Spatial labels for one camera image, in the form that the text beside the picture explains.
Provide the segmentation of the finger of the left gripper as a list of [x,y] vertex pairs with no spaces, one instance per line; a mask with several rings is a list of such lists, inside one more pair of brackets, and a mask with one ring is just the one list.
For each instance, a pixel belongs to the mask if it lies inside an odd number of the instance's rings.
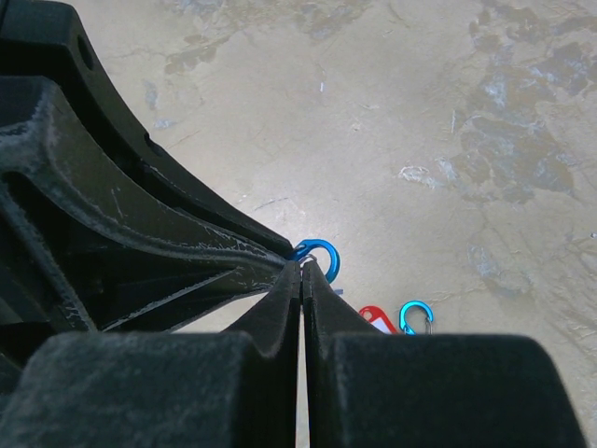
[[126,175],[45,77],[1,80],[1,370],[65,332],[163,332],[269,289],[287,257]]
[[100,148],[162,203],[280,256],[290,255],[287,239],[227,203],[151,139],[118,94],[72,6],[2,2],[1,73],[57,83]]

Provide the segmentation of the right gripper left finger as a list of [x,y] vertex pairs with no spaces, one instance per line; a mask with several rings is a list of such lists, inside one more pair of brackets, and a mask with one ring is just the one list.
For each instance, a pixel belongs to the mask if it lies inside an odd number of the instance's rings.
[[291,447],[300,268],[218,333],[71,332],[30,358],[5,447]]

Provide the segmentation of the light blue S carabiner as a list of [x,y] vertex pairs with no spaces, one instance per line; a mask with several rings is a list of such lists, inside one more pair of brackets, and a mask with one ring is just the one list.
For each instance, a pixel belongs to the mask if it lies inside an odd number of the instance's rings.
[[317,261],[317,257],[323,258],[326,280],[332,284],[340,273],[341,259],[338,249],[329,241],[317,238],[304,239],[294,247],[289,259],[304,263],[307,260]]

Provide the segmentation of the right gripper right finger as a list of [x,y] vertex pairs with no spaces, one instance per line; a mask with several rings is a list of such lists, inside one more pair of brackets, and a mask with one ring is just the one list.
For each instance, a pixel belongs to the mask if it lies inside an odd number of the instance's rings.
[[548,353],[522,336],[387,335],[305,264],[314,447],[582,447]]

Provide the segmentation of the red key tag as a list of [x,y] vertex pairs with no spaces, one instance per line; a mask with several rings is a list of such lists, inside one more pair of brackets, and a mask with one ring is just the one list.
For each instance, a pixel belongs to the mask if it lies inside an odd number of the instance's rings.
[[379,331],[385,334],[397,334],[395,325],[382,308],[375,305],[367,305],[359,310],[359,314]]

